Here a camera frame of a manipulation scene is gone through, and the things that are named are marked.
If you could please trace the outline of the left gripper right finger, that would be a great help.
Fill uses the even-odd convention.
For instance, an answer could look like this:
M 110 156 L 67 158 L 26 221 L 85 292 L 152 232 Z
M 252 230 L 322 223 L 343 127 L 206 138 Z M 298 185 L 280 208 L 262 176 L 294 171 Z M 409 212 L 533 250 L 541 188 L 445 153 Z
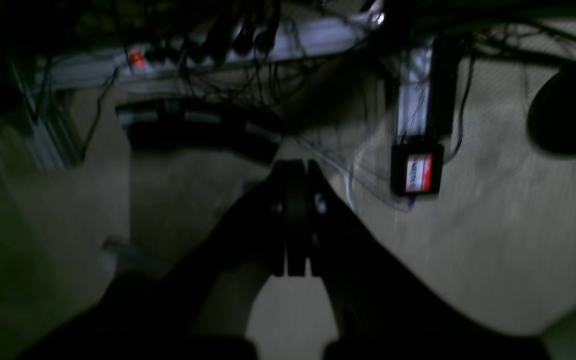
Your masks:
M 375 239 L 317 162 L 286 164 L 286 272 L 322 280 L 339 333 L 326 360 L 548 360 L 537 336 L 457 310 Z

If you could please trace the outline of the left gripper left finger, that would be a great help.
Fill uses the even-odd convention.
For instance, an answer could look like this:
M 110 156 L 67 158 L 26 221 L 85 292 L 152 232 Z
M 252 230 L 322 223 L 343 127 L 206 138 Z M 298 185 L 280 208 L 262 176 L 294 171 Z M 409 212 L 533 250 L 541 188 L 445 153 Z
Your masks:
M 240 197 L 197 248 L 159 279 L 126 274 L 20 360 L 256 360 L 250 312 L 285 271 L 287 162 Z

